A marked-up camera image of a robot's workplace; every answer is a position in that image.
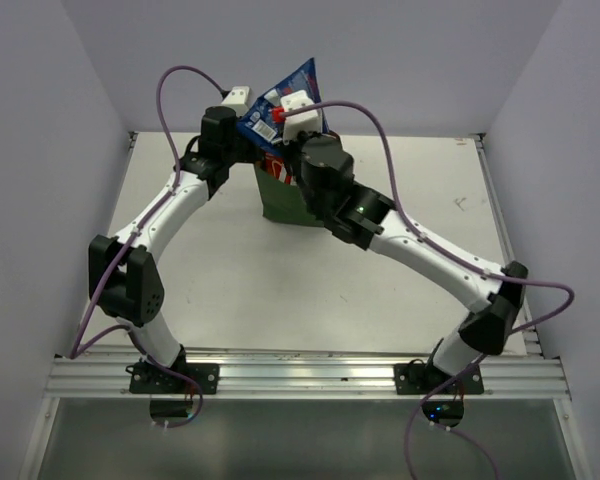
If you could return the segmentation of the orange red Doritos bag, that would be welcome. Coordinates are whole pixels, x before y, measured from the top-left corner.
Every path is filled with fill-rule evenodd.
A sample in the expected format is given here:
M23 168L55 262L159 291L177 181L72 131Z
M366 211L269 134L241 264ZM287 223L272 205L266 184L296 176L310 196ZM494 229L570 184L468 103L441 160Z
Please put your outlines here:
M265 152L262 160L262 169L271 177L285 185L294 185L295 180L288 172L281 157Z

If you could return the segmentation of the blue snack bag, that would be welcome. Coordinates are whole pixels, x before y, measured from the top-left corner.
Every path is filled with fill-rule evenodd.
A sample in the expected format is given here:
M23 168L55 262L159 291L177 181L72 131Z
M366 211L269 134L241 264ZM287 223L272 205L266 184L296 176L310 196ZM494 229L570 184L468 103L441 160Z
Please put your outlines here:
M280 155L282 149L304 132L327 133L322 110L288 113L321 102L315 60L308 59L294 72L259 96L237 122L238 132L263 151Z

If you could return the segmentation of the green brown paper bag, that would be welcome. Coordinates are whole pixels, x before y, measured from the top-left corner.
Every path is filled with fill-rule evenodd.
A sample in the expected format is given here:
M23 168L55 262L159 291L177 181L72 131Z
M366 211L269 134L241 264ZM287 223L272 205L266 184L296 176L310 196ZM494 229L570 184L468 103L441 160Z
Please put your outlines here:
M271 154L282 158L281 147L275 153ZM321 228L323 222L318 220L306 206L301 191L303 185L285 185L269 176L262 169L262 160L265 152L268 151L261 152L262 159L254 166L255 178L262 204L262 216L274 223Z

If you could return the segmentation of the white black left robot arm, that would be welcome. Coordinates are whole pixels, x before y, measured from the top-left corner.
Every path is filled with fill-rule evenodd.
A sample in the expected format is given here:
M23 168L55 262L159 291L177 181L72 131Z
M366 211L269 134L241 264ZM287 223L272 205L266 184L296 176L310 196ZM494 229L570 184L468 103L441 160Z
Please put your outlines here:
M208 108L197 149L177 159L154 200L111 237L96 236L88 249L89 307L100 308L128 330L148 360L170 368L183 347L161 309L166 298L159 259L185 222L229 179L236 163L253 163L256 148L237 130L247 108Z

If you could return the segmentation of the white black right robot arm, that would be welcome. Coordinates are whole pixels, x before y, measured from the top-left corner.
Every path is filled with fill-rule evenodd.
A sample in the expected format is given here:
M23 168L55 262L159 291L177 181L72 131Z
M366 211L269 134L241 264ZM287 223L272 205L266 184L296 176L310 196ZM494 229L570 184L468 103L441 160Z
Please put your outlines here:
M429 370L450 377L482 355L503 352L523 306L524 265L484 260L404 222L393 199L356 181L353 157L332 136L301 134L284 147L283 159L308 212L334 237L414 270L466 308L431 353Z

